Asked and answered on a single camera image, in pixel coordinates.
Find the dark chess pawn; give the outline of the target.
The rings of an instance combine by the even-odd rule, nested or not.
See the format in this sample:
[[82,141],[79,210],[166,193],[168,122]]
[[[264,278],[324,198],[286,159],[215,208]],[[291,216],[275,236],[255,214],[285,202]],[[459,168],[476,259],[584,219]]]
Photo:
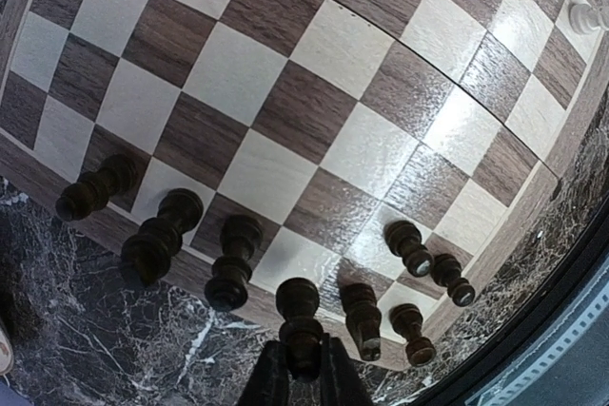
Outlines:
[[434,259],[422,243],[422,234],[407,220],[394,221],[384,229],[384,239],[390,252],[400,258],[405,269],[415,278],[428,275]]

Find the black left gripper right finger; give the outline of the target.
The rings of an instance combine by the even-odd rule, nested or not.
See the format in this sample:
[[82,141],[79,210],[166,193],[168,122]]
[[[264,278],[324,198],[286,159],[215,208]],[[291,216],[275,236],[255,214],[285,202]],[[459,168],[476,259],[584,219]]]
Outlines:
[[328,333],[322,337],[320,389],[324,406],[374,405],[343,342]]

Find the dark chess piece corner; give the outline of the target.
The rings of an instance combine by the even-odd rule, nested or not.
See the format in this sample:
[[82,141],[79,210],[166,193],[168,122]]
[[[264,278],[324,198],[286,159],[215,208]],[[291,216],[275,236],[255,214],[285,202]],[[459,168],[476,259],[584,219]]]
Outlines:
[[422,334],[423,317],[415,304],[405,303],[393,307],[389,319],[394,332],[406,340],[405,353],[411,366],[423,367],[435,358],[436,348]]

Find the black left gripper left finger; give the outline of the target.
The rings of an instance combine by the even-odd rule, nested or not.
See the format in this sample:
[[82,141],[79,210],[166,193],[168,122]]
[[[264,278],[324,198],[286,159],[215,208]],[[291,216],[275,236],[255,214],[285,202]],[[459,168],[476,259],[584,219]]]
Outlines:
[[240,396],[240,405],[286,406],[289,379],[285,347],[277,340],[268,341]]

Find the dark chess pawn corner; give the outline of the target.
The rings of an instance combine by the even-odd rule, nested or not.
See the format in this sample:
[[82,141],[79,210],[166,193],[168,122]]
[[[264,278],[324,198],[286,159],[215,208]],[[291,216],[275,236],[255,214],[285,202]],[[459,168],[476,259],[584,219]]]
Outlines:
[[466,307],[474,301],[475,288],[462,275],[462,265],[452,254],[436,255],[430,275],[432,281],[446,289],[448,297],[456,306]]

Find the dark chess piece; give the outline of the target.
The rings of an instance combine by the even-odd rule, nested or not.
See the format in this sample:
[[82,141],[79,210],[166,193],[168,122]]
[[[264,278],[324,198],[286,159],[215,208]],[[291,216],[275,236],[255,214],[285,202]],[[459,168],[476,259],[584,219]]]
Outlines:
[[371,286],[351,283],[340,290],[345,325],[363,361],[377,361],[381,357],[380,326],[382,313]]
[[247,285],[252,277],[249,260],[263,240],[263,228],[247,215],[231,215],[220,235],[222,255],[212,264],[205,298],[219,312],[231,312],[248,299]]
[[144,221],[121,249],[119,271],[133,290],[153,285],[170,269],[181,250],[183,236],[202,219],[204,204],[192,190],[170,190],[158,205],[157,215]]
[[306,278],[285,280],[276,292],[276,308],[284,318],[279,331],[287,367],[299,382],[316,380],[321,369],[323,326],[315,319],[320,305],[316,285]]
[[111,197],[130,191],[136,182],[137,169],[130,157],[109,156],[96,171],[82,173],[61,192],[55,203],[56,214],[65,222],[83,220],[104,209]]

